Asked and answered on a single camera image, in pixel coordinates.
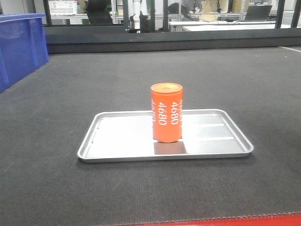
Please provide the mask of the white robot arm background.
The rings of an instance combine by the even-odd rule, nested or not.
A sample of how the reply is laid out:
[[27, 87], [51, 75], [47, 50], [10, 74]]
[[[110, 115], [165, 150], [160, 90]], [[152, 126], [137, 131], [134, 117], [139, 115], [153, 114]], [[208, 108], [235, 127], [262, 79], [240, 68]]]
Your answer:
[[147, 1], [146, 0], [129, 0], [128, 16], [130, 21], [130, 31], [141, 33], [143, 31], [143, 23], [147, 21]]

